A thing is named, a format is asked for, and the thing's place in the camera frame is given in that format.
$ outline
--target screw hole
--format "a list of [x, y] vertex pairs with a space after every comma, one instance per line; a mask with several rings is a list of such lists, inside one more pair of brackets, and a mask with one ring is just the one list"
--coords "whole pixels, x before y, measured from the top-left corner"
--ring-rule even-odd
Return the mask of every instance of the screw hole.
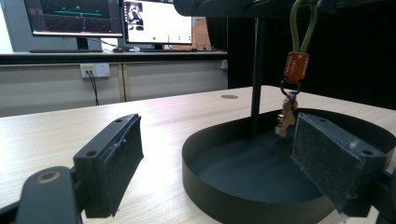
[[369, 150], [363, 150], [361, 153], [363, 153], [364, 155], [367, 155], [367, 156], [373, 156], [373, 152], [371, 152]]
[[61, 172], [59, 171], [47, 171], [46, 173], [39, 175], [35, 181], [39, 184], [46, 184], [58, 178], [60, 175]]
[[224, 99], [236, 99], [236, 98], [238, 98], [238, 96], [236, 96], [236, 95], [221, 95], [221, 98], [224, 98]]
[[87, 156], [94, 156], [94, 155], [96, 155], [96, 152], [95, 152], [95, 151], [89, 151], [89, 152], [87, 152]]

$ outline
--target electrical cable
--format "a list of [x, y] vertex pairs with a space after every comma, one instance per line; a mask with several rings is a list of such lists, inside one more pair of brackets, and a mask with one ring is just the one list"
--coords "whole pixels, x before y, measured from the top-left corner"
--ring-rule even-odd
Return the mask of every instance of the electrical cable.
[[116, 48], [116, 49], [127, 49], [127, 50], [133, 49], [133, 48], [124, 47], [124, 46], [121, 46], [121, 45], [115, 45], [115, 44], [107, 43], [106, 41], [102, 40], [101, 38], [97, 38], [97, 39], [90, 39], [90, 38], [87, 38], [87, 39], [88, 39], [88, 40], [91, 40], [91, 41], [95, 41], [95, 42], [107, 44], [107, 45], [109, 45], [109, 46], [111, 46], [111, 47], [114, 47], [114, 48]]
[[96, 82], [95, 82], [95, 77], [93, 76], [93, 72], [92, 71], [86, 71], [88, 77], [90, 78], [92, 87], [93, 87], [93, 92], [95, 94], [95, 103], [96, 105], [99, 105], [99, 100], [98, 100], [98, 91], [96, 89]]

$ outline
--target power outlet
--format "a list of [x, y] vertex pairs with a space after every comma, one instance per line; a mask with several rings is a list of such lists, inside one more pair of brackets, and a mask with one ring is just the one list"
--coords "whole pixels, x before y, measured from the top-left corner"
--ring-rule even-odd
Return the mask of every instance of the power outlet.
[[97, 77], [110, 77], [110, 66], [108, 63], [96, 63], [95, 70]]
[[89, 73], [96, 77], [94, 63], [82, 63], [79, 65], [79, 69], [81, 70], [81, 77], [90, 77]]

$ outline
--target keychain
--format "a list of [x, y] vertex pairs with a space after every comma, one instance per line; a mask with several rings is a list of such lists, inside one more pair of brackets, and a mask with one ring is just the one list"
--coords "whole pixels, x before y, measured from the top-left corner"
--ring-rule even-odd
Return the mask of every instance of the keychain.
[[294, 111], [298, 107], [296, 96], [295, 91], [289, 92], [283, 101], [282, 113], [277, 115], [276, 134], [279, 134], [281, 137], [285, 137], [289, 126], [296, 123], [296, 118], [294, 116]]
[[[281, 137], [285, 137], [289, 126], [296, 123], [294, 111], [298, 107], [297, 94], [300, 92], [300, 81], [305, 78], [306, 68], [309, 63], [309, 54], [305, 52], [318, 19], [317, 6], [315, 4], [310, 4], [311, 20], [309, 22], [303, 44], [300, 47], [297, 29], [297, 10], [305, 1], [306, 0], [297, 0], [290, 11], [290, 30], [293, 51], [289, 53], [285, 70], [283, 72], [285, 78], [280, 83], [280, 90], [286, 96], [286, 99], [283, 101], [281, 114], [277, 115], [275, 126], [276, 134]], [[285, 92], [284, 87], [286, 83], [297, 85], [297, 90]]]

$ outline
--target black round tray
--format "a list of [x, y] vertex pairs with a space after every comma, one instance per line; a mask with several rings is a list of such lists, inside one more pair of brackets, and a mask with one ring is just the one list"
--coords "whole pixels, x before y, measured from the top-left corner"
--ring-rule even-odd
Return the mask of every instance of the black round tray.
[[[391, 157], [395, 136], [362, 119], [299, 108], [335, 123]], [[193, 202], [222, 223], [318, 223], [331, 202], [291, 159], [293, 128], [274, 132], [276, 115], [260, 115], [259, 134], [249, 137], [250, 119], [238, 119], [191, 135], [182, 149], [183, 185]]]

